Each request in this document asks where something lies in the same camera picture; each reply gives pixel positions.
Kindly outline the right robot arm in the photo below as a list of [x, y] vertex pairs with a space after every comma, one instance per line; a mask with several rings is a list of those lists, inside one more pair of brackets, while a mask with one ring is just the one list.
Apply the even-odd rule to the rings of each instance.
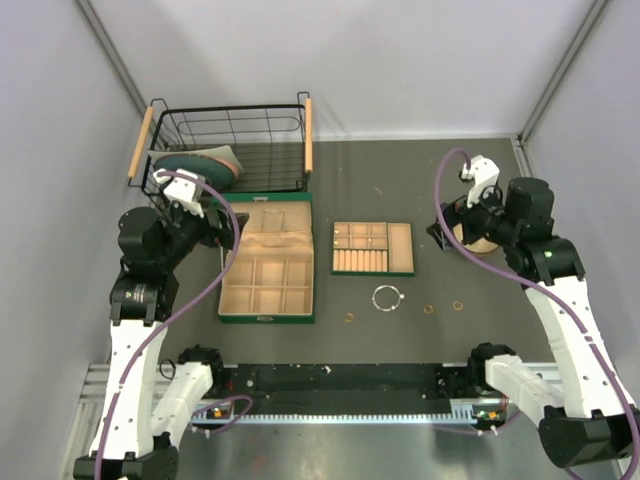
[[554, 234], [554, 194], [547, 182], [520, 177], [500, 189], [495, 177], [462, 177], [465, 197], [441, 206], [437, 226], [460, 253], [487, 240], [541, 321], [562, 386], [535, 374], [504, 345], [482, 344], [467, 370], [469, 388], [505, 394], [536, 427], [557, 467], [628, 459], [624, 478], [639, 466], [639, 409], [614, 372], [593, 317], [586, 274], [573, 243]]

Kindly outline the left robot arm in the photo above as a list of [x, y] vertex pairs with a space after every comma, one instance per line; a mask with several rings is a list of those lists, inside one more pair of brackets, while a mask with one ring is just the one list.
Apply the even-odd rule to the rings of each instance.
[[162, 217], [136, 207], [119, 220], [120, 272], [109, 296], [111, 366], [105, 404], [87, 455], [75, 460], [76, 479], [173, 479], [178, 450], [201, 399], [220, 394], [227, 374], [216, 349], [192, 347], [179, 357], [159, 401], [154, 391], [159, 354], [179, 288], [174, 274], [197, 244], [228, 250], [249, 220], [221, 211], [219, 222], [180, 207]]

